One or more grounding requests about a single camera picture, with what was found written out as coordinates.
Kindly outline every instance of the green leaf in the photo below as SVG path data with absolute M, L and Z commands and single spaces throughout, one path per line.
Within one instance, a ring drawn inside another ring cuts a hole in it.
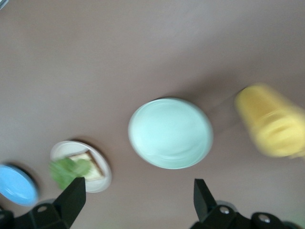
M 65 189 L 76 177 L 76 163 L 69 158 L 50 162 L 50 175 L 61 189 Z
M 79 159 L 75 163 L 76 163 L 76 167 L 74 169 L 74 173 L 78 177 L 83 177 L 89 173 L 90 168 L 91 168 L 90 161 L 85 160 L 85 159 Z

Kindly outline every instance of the white plate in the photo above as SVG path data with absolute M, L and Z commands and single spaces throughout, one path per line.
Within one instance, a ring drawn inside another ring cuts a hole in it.
M 94 181 L 86 181 L 86 192 L 104 191 L 106 188 L 109 187 L 111 183 L 112 174 L 105 158 L 103 158 L 100 152 L 94 149 L 93 147 L 77 141 L 59 142 L 51 150 L 51 160 L 55 161 L 67 156 L 82 154 L 88 150 L 90 150 L 97 165 L 103 171 L 105 178 Z

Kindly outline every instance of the metal bolt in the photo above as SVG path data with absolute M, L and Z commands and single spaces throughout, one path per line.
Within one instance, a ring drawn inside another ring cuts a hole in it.
M 37 212 L 43 212 L 47 209 L 46 206 L 41 206 L 40 208 L 38 208 Z
M 223 214 L 229 214 L 230 213 L 229 209 L 227 207 L 224 207 L 224 206 L 220 207 L 220 212 L 223 213 Z
M 270 223 L 270 218 L 268 216 L 260 214 L 258 217 L 262 222 Z

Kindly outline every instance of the plate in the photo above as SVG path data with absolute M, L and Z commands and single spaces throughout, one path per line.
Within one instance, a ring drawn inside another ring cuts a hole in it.
M 93 147 L 78 141 L 59 142 L 51 150 L 51 160 L 55 161 L 67 156 L 82 154 L 88 150 L 90 150 L 93 158 L 95 159 L 95 162 L 103 171 L 105 178 L 93 181 L 85 181 L 86 192 L 104 191 L 109 187 L 111 183 L 112 173 L 105 158 L 103 158 L 100 152 Z
M 33 180 L 15 166 L 0 165 L 0 193 L 23 206 L 34 205 L 38 200 L 38 191 Z
M 176 98 L 141 106 L 130 119 L 128 133 L 140 157 L 167 169 L 195 165 L 208 154 L 213 142 L 212 126 L 203 111 Z

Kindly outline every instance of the yellow cup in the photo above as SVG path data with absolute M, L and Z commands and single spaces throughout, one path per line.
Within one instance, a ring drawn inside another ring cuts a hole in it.
M 305 115 L 265 84 L 243 89 L 236 108 L 262 153 L 273 156 L 305 156 Z

